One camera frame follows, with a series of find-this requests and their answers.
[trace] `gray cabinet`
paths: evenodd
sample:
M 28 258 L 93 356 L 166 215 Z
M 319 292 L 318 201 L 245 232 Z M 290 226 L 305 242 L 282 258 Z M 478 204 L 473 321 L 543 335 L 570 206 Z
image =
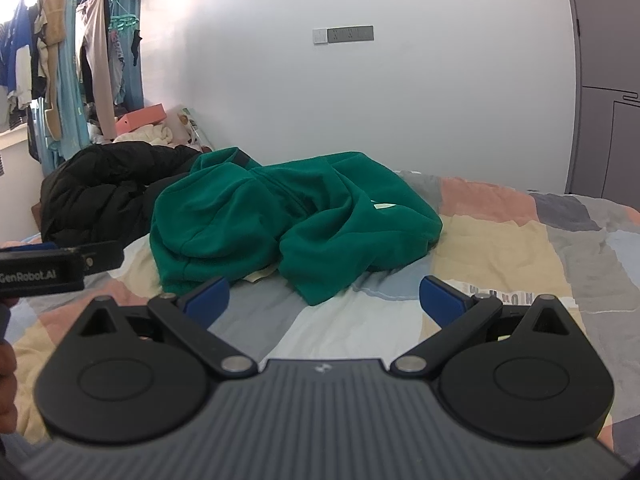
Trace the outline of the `gray cabinet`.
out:
M 574 0 L 582 98 L 568 191 L 640 208 L 640 0 Z

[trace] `red box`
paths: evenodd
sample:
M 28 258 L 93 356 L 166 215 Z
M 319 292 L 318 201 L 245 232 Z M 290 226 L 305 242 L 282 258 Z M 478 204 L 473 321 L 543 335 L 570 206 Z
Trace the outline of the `red box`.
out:
M 146 124 L 158 124 L 166 119 L 166 112 L 162 105 L 149 106 L 124 114 L 116 123 L 116 133 L 118 135 L 128 134 Z

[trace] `black jacket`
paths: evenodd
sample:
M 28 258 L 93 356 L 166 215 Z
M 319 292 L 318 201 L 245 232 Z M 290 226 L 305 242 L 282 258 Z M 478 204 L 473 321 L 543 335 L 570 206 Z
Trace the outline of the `black jacket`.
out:
M 119 240 L 149 232 L 154 203 L 188 174 L 200 152 L 146 142 L 94 144 L 42 182 L 42 240 L 60 247 Z

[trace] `green garment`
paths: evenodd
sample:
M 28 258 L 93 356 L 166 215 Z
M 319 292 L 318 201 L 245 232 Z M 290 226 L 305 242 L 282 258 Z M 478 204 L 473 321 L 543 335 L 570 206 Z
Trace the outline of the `green garment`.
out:
M 151 250 L 162 287 L 184 294 L 279 262 L 311 305 L 365 270 L 405 266 L 440 236 L 435 211 L 399 176 L 363 153 L 260 166 L 237 148 L 201 155 L 158 197 Z

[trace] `bed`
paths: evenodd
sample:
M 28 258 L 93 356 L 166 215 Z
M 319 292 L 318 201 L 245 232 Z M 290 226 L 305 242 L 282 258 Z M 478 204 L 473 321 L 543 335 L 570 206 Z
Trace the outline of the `bed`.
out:
M 308 306 L 277 273 L 232 287 L 210 331 L 265 364 L 269 358 L 393 358 L 433 335 L 418 284 L 434 274 L 465 293 L 495 291 L 505 303 L 558 296 L 614 378 L 600 439 L 640 460 L 640 213 L 602 199 L 516 190 L 400 172 L 442 218 L 439 243 L 402 269 L 363 274 L 330 300 Z M 7 339 L 18 358 L 18 430 L 47 437 L 33 403 L 39 370 L 91 298 L 146 303 L 161 291 L 148 236 L 123 265 L 86 279 L 87 290 L 23 299 Z

